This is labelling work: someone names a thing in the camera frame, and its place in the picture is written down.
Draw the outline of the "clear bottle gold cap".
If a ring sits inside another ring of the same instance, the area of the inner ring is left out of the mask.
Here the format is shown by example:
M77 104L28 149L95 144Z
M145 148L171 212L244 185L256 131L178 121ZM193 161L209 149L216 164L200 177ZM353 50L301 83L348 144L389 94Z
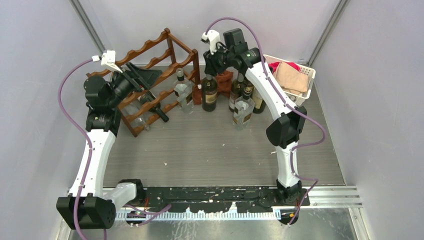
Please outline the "clear bottle gold cap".
M255 103L251 98L253 89L245 87L243 93L234 101L233 125L237 130L245 129L251 119Z

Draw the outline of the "dark wine bottle cream label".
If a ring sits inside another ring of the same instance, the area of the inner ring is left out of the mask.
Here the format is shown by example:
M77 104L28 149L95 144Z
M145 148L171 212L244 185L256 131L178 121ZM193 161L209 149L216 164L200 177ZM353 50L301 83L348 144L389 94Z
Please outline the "dark wine bottle cream label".
M255 114L261 114L266 107L266 103L263 100L262 96L260 95L259 91L257 88L255 88L253 90L253 93L251 95L251 99L254 102L254 109L253 109L253 113Z

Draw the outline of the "dark green wine bottle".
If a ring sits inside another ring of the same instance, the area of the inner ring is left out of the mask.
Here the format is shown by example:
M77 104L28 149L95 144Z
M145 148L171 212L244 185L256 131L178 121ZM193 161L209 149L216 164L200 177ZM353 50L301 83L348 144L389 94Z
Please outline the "dark green wine bottle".
M255 86L247 78L244 79L244 82L246 87L250 88L250 95L252 95L255 90Z

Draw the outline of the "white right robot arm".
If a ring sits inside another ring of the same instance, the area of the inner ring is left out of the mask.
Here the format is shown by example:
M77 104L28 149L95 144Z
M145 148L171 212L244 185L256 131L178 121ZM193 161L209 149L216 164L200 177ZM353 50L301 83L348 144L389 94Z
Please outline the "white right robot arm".
M271 112L273 122L266 129L269 142L277 153L277 198L283 205L291 205L302 191L302 181L296 165L296 149L303 131L307 111L285 95L266 63L262 48L249 48L243 31L235 28L221 35L207 30L201 41L208 44L204 54L205 79L201 82L202 102L216 95L215 77L227 68L235 68L247 78L258 91Z

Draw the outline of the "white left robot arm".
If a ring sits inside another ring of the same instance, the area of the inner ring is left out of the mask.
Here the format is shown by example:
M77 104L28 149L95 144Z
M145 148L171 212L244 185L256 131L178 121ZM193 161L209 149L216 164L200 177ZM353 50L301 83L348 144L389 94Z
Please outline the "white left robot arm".
M56 209L72 230L110 229L117 211L125 204L141 206L146 191L140 179L124 179L111 191L103 192L110 151L118 135L121 112L118 105L131 93L150 89L161 70L135 69L114 72L112 81L100 75L83 84L88 114L83 134L86 145L76 179Z

